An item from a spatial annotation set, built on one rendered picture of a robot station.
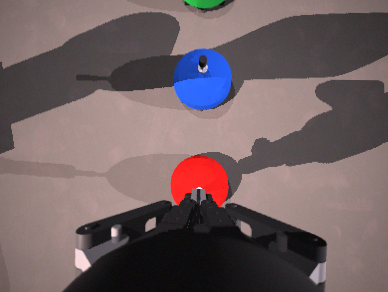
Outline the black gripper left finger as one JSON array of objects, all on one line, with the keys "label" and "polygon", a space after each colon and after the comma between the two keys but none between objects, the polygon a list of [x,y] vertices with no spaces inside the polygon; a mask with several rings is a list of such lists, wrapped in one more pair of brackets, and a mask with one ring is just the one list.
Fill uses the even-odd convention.
[{"label": "black gripper left finger", "polygon": [[[75,279],[103,255],[152,231],[151,236],[187,232],[189,223],[198,224],[199,189],[192,188],[179,205],[162,200],[94,221],[76,230]],[[148,220],[156,227],[145,232]]]}]

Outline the red dome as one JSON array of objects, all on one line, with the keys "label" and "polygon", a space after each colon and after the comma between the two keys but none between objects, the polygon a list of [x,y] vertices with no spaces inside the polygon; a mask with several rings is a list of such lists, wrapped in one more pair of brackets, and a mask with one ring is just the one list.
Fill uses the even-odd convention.
[{"label": "red dome", "polygon": [[223,167],[207,156],[192,156],[175,168],[171,179],[171,193],[179,205],[192,188],[205,189],[220,207],[228,193],[228,178]]}]

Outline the blue dome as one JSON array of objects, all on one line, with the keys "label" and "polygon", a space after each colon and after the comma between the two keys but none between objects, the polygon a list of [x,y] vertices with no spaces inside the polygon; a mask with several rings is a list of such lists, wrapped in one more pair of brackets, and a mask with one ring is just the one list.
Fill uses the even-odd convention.
[{"label": "blue dome", "polygon": [[227,97],[230,86],[228,62],[210,49],[187,53],[175,68],[176,94],[182,103],[193,109],[208,110],[218,106]]}]

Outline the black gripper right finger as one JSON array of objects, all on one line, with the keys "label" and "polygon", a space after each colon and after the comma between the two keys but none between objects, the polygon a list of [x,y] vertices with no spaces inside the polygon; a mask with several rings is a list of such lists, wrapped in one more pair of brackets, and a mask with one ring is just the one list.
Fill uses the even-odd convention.
[{"label": "black gripper right finger", "polygon": [[[251,227],[251,237],[241,231],[241,221]],[[321,237],[236,203],[218,207],[210,193],[199,189],[198,224],[204,223],[209,233],[245,241],[245,236],[250,237],[298,267],[325,291],[327,243]]]}]

